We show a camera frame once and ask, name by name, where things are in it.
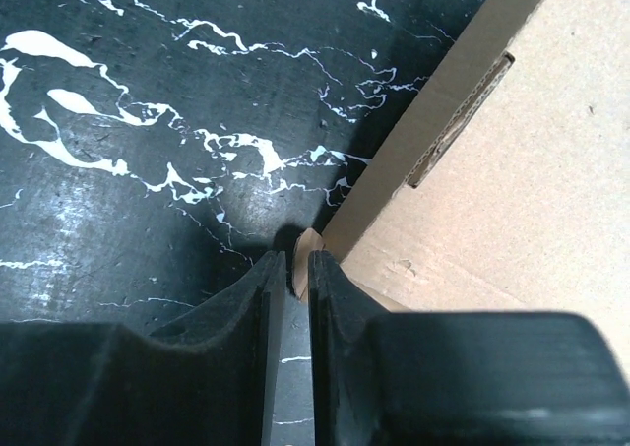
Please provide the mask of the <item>brown cardboard box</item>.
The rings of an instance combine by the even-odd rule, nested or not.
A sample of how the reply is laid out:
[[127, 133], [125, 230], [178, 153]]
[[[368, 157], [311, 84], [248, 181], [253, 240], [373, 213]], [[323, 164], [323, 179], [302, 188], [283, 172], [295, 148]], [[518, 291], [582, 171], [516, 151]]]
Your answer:
[[322, 232], [392, 310], [560, 310], [629, 362], [629, 0], [485, 0]]

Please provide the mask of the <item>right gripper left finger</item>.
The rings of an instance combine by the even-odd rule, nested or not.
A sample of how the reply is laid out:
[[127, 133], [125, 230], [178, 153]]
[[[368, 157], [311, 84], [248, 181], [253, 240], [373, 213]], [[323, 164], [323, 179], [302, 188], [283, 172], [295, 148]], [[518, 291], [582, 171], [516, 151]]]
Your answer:
[[285, 256], [139, 334], [116, 323], [1, 327], [5, 445], [266, 445]]

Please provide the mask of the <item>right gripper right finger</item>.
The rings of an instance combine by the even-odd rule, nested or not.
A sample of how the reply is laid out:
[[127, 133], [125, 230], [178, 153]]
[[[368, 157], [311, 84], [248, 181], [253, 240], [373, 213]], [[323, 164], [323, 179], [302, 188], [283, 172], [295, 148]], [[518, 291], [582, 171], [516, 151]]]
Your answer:
[[625, 445], [629, 388], [599, 330], [557, 311], [394, 312], [309, 257], [319, 445]]

